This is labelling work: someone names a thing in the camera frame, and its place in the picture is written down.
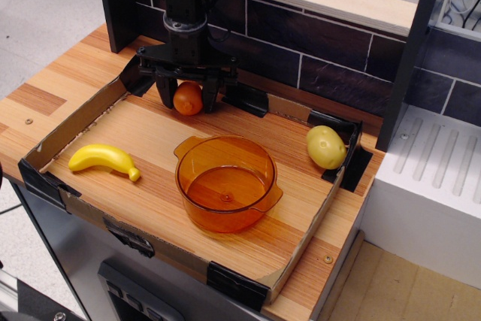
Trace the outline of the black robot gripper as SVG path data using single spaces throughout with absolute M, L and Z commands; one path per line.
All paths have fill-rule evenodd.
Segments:
M 237 84 L 237 58 L 216 49 L 209 32 L 171 32 L 165 44 L 138 49 L 139 72 L 156 78 L 156 88 L 164 106 L 174 107 L 178 81 L 202 83 L 204 112 L 210 114 L 221 86 Z

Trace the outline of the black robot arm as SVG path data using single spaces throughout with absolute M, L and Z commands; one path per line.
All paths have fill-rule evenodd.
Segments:
M 207 25 L 208 14 L 218 0 L 163 1 L 168 42 L 138 49 L 140 73 L 151 76 L 167 108 L 174 107 L 179 79 L 199 83 L 204 112 L 210 113 L 219 90 L 237 84 L 237 58 L 212 45 Z

